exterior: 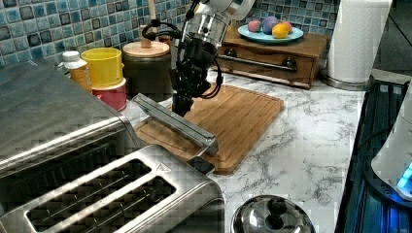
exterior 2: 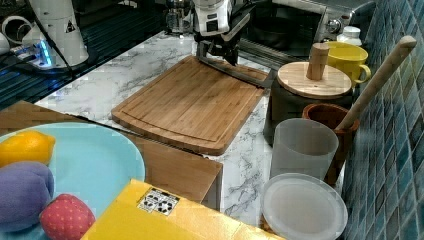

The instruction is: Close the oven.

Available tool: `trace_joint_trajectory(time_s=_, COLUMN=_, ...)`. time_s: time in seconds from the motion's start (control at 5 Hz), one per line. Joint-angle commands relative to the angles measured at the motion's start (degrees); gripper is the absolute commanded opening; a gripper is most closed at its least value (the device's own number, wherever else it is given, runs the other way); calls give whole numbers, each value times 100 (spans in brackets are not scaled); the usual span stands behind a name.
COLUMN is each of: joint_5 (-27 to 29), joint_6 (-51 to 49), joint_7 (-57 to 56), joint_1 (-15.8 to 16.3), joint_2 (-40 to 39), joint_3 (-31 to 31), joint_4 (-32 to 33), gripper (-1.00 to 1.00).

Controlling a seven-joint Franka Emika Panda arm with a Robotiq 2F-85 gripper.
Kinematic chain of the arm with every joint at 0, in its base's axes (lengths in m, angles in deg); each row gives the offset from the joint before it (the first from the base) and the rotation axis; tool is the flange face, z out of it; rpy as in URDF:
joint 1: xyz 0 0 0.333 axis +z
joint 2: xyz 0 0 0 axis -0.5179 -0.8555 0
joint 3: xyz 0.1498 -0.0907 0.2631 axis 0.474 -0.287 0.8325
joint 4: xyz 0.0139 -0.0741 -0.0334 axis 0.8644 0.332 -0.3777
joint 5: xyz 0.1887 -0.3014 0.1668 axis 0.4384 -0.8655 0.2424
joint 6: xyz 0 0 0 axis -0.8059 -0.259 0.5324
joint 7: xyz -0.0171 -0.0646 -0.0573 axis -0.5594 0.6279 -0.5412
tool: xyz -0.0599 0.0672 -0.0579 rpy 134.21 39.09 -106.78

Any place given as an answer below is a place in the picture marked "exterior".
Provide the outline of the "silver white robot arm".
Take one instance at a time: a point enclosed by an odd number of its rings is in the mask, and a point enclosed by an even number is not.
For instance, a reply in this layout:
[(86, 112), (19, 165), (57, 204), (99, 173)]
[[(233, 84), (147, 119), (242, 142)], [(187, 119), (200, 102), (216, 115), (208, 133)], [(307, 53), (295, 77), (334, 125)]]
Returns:
[(257, 4), (258, 0), (193, 0), (170, 72), (174, 113), (183, 117), (194, 98), (212, 99), (219, 93), (223, 76), (218, 48), (230, 23), (250, 17)]

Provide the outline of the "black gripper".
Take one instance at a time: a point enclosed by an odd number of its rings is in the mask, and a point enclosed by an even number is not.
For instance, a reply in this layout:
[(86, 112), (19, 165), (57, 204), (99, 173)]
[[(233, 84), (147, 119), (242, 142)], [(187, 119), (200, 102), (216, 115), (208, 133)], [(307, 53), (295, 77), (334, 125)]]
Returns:
[(171, 76), (172, 86), (176, 90), (172, 97), (172, 112), (184, 117), (193, 104), (190, 97), (215, 97), (218, 93), (216, 87), (207, 93), (211, 88), (207, 74), (216, 61), (217, 48), (194, 38), (180, 41), (177, 49), (176, 67)]

